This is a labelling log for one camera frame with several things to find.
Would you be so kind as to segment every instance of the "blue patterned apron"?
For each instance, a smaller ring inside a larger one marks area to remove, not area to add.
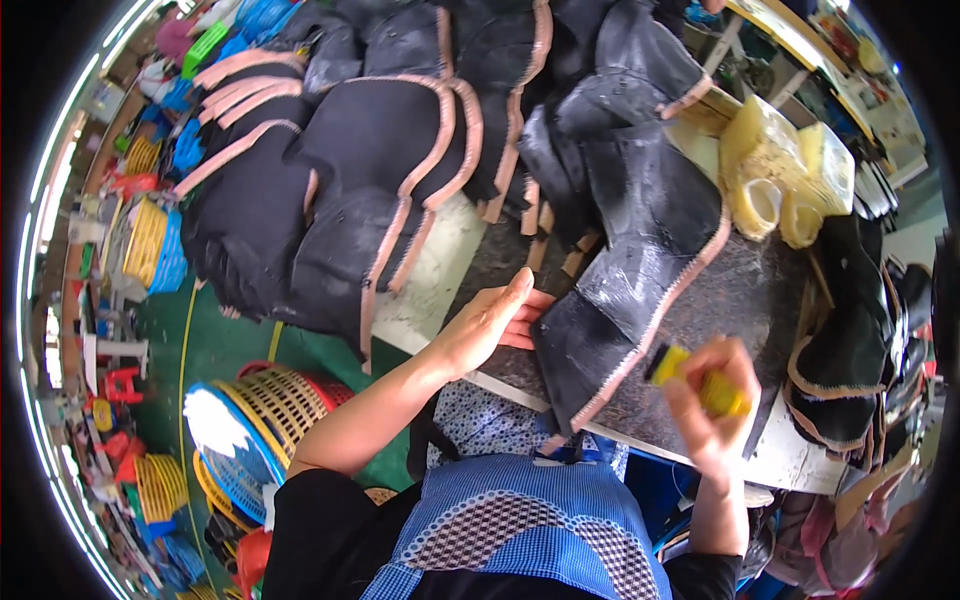
[[[602,598],[670,600],[636,500],[610,465],[514,454],[430,469],[363,600],[407,598],[424,571],[548,577]]]

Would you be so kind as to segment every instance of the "woman's left hand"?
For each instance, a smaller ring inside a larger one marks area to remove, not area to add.
[[[480,290],[419,357],[456,381],[484,364],[498,344],[532,350],[530,324],[553,300],[534,289],[534,274],[524,267],[509,285]]]

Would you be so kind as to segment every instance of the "woman's right hand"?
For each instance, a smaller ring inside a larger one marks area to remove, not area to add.
[[[708,371],[722,372],[743,390],[751,405],[749,415],[708,418],[699,395]],[[679,376],[666,381],[663,394],[693,466],[714,481],[740,477],[743,448],[760,402],[760,383],[743,342],[738,338],[717,337],[697,348],[680,365]]]

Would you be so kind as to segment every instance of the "red plastic stool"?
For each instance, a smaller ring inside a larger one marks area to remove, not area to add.
[[[143,401],[143,394],[133,388],[133,378],[139,374],[139,367],[126,367],[104,375],[107,400],[110,402],[127,402],[128,404]]]

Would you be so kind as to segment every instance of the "woman's hand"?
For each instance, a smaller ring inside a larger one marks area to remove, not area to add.
[[[680,376],[663,386],[670,412],[686,443],[687,457],[707,479],[740,476],[743,447],[754,424],[760,401],[760,383],[754,361],[737,338],[714,338],[697,348],[679,367]],[[750,414],[711,420],[700,403],[699,392],[707,371],[720,371],[747,395]]]
[[[524,267],[509,285],[480,290],[418,356],[456,381],[480,367],[498,344],[532,350],[530,324],[553,300],[534,289],[534,274]]]

